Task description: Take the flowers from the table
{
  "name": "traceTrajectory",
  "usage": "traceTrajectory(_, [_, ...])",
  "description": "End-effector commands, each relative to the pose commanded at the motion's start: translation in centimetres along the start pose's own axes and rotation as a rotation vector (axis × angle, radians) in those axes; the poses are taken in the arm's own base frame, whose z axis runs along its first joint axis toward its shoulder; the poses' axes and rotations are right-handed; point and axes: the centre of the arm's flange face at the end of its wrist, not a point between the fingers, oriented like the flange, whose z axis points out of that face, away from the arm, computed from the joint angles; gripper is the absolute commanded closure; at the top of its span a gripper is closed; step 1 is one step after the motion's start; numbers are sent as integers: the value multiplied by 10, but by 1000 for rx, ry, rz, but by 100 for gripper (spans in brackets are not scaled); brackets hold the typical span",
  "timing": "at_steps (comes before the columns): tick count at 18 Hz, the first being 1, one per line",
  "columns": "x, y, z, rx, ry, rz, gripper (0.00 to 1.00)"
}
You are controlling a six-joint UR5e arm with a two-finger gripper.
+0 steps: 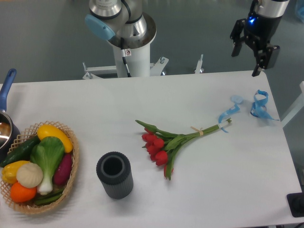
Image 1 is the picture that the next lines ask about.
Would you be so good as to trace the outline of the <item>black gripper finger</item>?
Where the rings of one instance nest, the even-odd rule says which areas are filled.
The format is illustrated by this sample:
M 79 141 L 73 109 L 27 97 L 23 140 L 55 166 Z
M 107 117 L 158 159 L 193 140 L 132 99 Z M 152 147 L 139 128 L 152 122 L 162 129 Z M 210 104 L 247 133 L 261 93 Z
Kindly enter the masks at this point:
M 254 57 L 256 59 L 256 66 L 253 70 L 252 76 L 260 75 L 262 70 L 273 68 L 280 52 L 280 47 L 277 45 L 268 44 L 264 49 L 254 49 Z
M 245 40 L 245 38 L 241 36 L 241 33 L 243 32 L 245 27 L 245 22 L 246 19 L 237 20 L 231 31 L 230 39 L 233 40 L 233 44 L 234 44 L 231 54 L 232 57 L 238 56 L 241 51 L 242 44 Z

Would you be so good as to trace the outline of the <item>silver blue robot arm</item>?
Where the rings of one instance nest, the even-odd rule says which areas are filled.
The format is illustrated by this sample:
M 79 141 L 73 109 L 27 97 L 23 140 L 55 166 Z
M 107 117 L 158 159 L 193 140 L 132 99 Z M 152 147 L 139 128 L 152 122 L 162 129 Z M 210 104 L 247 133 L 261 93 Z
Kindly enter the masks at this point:
M 113 47 L 118 77 L 160 76 L 168 59 L 150 62 L 150 44 L 156 36 L 154 20 L 143 12 L 141 0 L 91 0 L 85 24 L 100 39 Z M 287 0 L 254 0 L 245 19 L 236 21 L 230 38 L 232 57 L 246 44 L 254 53 L 252 76 L 272 68 L 280 47 L 270 40 L 288 6 Z

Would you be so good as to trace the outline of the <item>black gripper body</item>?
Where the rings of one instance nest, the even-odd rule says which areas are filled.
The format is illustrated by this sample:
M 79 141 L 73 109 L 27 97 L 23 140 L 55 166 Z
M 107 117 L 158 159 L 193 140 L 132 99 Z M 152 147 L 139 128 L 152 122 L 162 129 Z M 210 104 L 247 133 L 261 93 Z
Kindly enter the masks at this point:
M 272 46 L 270 41 L 280 20 L 281 17 L 269 18 L 259 14 L 248 16 L 244 27 L 245 44 L 254 51 L 254 56 Z

